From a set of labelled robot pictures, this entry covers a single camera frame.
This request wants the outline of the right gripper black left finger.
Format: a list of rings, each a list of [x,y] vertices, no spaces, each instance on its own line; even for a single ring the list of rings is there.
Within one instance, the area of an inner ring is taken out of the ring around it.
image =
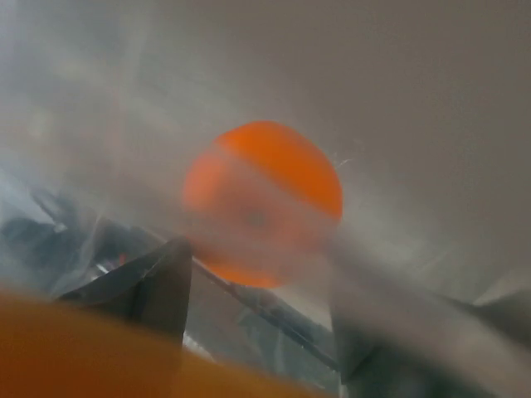
[[[59,297],[64,303],[147,328],[183,344],[192,282],[192,251],[171,240]]]

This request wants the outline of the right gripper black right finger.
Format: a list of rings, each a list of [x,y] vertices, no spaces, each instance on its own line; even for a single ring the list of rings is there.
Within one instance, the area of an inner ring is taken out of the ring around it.
[[[430,291],[341,240],[329,249],[340,380],[349,397],[527,397],[530,275],[476,265]]]

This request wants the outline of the orange fake fruit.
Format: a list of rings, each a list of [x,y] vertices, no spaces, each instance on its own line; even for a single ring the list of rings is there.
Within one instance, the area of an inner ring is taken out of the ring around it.
[[[269,120],[217,136],[187,170],[181,203],[257,240],[317,251],[321,236],[309,231],[285,201],[268,194],[269,185],[335,225],[341,221],[343,190],[333,164],[301,133]]]

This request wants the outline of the clear zip top bag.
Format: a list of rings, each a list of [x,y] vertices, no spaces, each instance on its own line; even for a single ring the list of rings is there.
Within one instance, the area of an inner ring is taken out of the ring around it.
[[[1,289],[163,388],[529,396],[529,2],[2,2]]]

